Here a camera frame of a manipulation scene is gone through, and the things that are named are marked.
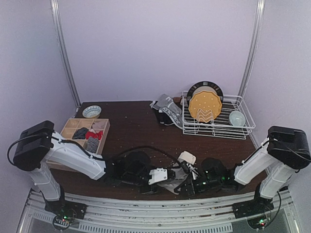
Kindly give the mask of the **grey underwear white waistband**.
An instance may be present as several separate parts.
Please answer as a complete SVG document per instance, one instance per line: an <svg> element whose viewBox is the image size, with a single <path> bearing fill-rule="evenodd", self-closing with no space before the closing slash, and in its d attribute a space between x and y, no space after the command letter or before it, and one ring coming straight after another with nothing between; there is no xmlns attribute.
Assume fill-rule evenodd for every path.
<svg viewBox="0 0 311 233"><path fill-rule="evenodd" d="M181 191L181 186L184 185L186 181L193 180L186 163L194 166L196 157L184 151L179 155L177 161L178 163L168 169L168 179L157 183L157 185L178 195Z"/></svg>

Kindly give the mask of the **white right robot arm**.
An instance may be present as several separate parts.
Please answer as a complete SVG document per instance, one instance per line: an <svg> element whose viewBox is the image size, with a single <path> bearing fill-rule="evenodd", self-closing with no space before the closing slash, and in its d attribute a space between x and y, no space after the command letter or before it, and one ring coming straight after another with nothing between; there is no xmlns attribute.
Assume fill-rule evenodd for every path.
<svg viewBox="0 0 311 233"><path fill-rule="evenodd" d="M211 189L239 192L257 175L271 166L269 175L259 184L257 194L270 200L300 170L311 163L307 135L303 130L272 126L267 138L245 160L227 169L221 160L206 158L201 163L202 175L188 176L175 191L193 196Z"/></svg>

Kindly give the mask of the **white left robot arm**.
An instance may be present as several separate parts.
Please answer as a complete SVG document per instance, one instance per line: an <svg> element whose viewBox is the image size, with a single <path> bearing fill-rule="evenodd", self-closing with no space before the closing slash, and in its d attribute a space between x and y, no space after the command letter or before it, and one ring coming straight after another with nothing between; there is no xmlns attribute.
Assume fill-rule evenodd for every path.
<svg viewBox="0 0 311 233"><path fill-rule="evenodd" d="M29 172L47 201L60 201L63 193L47 161L60 163L107 185L124 183L145 187L147 191L159 182L175 178L171 168L151 165L148 156L141 151L116 160L88 152L79 143L62 137L54 130L54 123L48 120L24 130L11 146L16 147L16 151L10 163Z"/></svg>

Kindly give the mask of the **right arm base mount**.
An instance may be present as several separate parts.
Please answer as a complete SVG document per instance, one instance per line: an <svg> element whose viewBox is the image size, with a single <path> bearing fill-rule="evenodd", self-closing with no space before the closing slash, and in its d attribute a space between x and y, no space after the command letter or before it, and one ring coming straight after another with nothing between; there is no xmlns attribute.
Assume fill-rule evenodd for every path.
<svg viewBox="0 0 311 233"><path fill-rule="evenodd" d="M272 199L266 199L256 192L253 199L232 205L235 219L246 218L247 224L254 230L263 230L269 222L268 214L274 209Z"/></svg>

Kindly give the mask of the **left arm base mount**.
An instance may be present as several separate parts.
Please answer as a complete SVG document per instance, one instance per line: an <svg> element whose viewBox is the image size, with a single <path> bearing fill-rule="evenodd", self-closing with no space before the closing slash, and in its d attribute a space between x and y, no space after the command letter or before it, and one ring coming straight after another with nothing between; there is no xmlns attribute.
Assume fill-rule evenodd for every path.
<svg viewBox="0 0 311 233"><path fill-rule="evenodd" d="M52 226L61 233L67 230L76 220L84 219L87 205L83 203L68 201L61 191L58 200L50 201L45 197L45 211L53 213Z"/></svg>

